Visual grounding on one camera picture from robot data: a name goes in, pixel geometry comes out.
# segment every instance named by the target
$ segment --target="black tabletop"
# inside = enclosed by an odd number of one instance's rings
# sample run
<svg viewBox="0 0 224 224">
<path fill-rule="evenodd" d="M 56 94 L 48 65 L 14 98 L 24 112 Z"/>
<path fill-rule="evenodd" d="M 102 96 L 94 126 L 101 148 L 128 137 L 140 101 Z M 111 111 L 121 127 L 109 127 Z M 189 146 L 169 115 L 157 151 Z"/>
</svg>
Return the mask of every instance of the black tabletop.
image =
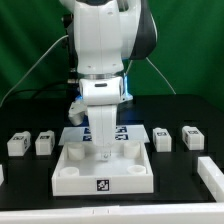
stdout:
<svg viewBox="0 0 224 224">
<path fill-rule="evenodd" d="M 16 100 L 0 109 L 0 210 L 56 209 L 111 205 L 214 202 L 197 174 L 197 158 L 210 156 L 224 168 L 224 114 L 193 95 L 138 96 L 133 104 L 119 108 L 118 124 L 143 124 L 151 140 L 146 144 L 154 174 L 154 193 L 53 197 L 51 177 L 61 147 L 57 146 L 67 119 L 64 99 Z M 189 151 L 182 141 L 183 126 L 197 127 L 205 136 L 205 149 Z M 156 152 L 152 130 L 166 128 L 172 137 L 172 152 Z M 42 131 L 56 134 L 51 156 L 36 156 L 35 140 Z M 7 141 L 29 131 L 32 145 L 23 157 L 8 157 Z"/>
</svg>

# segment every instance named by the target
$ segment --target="white cube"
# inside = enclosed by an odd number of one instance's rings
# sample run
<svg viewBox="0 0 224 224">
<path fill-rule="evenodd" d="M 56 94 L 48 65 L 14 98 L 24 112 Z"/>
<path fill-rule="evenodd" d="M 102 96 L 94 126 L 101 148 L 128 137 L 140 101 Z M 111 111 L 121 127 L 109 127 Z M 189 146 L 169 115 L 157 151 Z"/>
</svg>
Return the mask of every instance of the white cube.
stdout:
<svg viewBox="0 0 224 224">
<path fill-rule="evenodd" d="M 28 131 L 16 133 L 8 142 L 9 156 L 23 156 L 30 147 L 31 135 Z"/>
<path fill-rule="evenodd" d="M 37 155 L 51 155 L 55 145 L 53 131 L 41 132 L 35 142 Z"/>
<path fill-rule="evenodd" d="M 166 129 L 153 129 L 153 143 L 157 152 L 171 152 L 172 139 Z"/>
<path fill-rule="evenodd" d="M 189 150 L 204 149 L 204 135 L 196 127 L 183 127 L 182 140 L 187 145 Z"/>
</svg>

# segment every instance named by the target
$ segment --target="white rectangular block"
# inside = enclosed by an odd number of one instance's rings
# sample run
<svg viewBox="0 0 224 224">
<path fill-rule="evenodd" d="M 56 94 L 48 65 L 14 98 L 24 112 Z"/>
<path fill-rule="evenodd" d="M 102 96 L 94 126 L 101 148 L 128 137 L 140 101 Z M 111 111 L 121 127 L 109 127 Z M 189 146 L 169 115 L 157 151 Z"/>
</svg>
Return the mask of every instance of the white rectangular block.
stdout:
<svg viewBox="0 0 224 224">
<path fill-rule="evenodd" d="M 171 152 L 172 139 L 167 129 L 153 129 L 153 143 L 157 152 Z"/>
<path fill-rule="evenodd" d="M 37 155 L 51 155 L 55 145 L 55 136 L 53 131 L 41 132 L 38 136 L 35 146 Z"/>
<path fill-rule="evenodd" d="M 198 157 L 198 174 L 217 202 L 224 202 L 224 175 L 210 157 Z"/>
<path fill-rule="evenodd" d="M 16 133 L 7 143 L 9 156 L 23 156 L 30 147 L 30 138 L 27 131 Z"/>
<path fill-rule="evenodd" d="M 189 150 L 204 149 L 204 135 L 196 127 L 183 127 L 182 140 Z"/>
</svg>

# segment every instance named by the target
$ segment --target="cable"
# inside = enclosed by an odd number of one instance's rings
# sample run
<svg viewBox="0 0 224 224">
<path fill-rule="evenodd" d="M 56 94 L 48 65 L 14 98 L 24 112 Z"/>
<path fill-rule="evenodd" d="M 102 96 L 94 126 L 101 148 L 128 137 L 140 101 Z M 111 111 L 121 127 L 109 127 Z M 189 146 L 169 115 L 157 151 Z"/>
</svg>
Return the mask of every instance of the cable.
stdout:
<svg viewBox="0 0 224 224">
<path fill-rule="evenodd" d="M 59 85 L 65 85 L 65 84 L 67 84 L 67 82 L 65 82 L 65 81 L 59 81 L 59 82 L 53 82 L 53 83 L 50 83 L 50 84 L 48 84 L 48 85 L 42 87 L 41 89 L 38 89 L 38 90 L 36 91 L 36 93 L 34 93 L 34 94 L 31 96 L 30 99 L 35 99 L 39 94 L 41 94 L 41 92 L 43 92 L 43 91 L 45 91 L 45 90 L 51 88 L 52 86 L 59 86 Z"/>
<path fill-rule="evenodd" d="M 67 89 L 45 89 L 45 90 L 42 90 L 41 92 L 57 92 L 57 91 L 66 91 Z M 14 95 L 17 95 L 19 93 L 24 93 L 24 92 L 36 92 L 36 91 L 39 91 L 39 89 L 23 89 L 23 90 L 19 90 L 19 91 L 16 91 L 16 92 L 13 92 L 12 94 L 10 94 L 9 96 L 7 96 L 7 98 L 5 99 L 5 102 L 13 97 Z"/>
<path fill-rule="evenodd" d="M 67 38 L 68 35 L 61 37 L 60 39 L 58 39 L 43 55 L 42 57 L 28 70 L 28 72 L 17 82 L 17 84 L 15 86 L 13 86 L 3 97 L 1 103 L 0 103 L 0 108 L 2 107 L 5 99 L 9 96 L 9 94 L 15 90 L 23 81 L 24 79 L 33 71 L 34 68 L 36 68 L 36 66 L 51 52 L 51 50 L 63 39 Z"/>
<path fill-rule="evenodd" d="M 146 57 L 146 60 L 159 73 L 159 75 L 165 80 L 165 82 L 167 83 L 167 85 L 172 90 L 173 94 L 176 95 L 175 90 L 173 89 L 173 87 L 171 86 L 171 84 L 168 82 L 168 80 L 165 78 L 165 76 L 159 71 L 159 69 L 147 57 Z"/>
<path fill-rule="evenodd" d="M 133 62 L 134 62 L 133 60 L 130 61 L 130 64 L 128 65 L 128 69 L 125 72 L 126 75 L 128 75 L 128 73 L 130 72 Z"/>
</svg>

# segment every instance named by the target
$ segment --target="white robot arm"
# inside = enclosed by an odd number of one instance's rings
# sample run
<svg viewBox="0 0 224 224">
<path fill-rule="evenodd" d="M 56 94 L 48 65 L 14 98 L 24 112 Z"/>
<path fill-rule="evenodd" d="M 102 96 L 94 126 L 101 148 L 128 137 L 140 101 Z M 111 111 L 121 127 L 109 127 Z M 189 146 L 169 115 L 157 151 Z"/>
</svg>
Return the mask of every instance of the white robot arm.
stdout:
<svg viewBox="0 0 224 224">
<path fill-rule="evenodd" d="M 122 59 L 143 59 L 154 49 L 156 28 L 147 0 L 60 0 L 74 15 L 80 93 L 93 144 L 108 157 L 115 141 L 117 105 L 123 95 Z"/>
</svg>

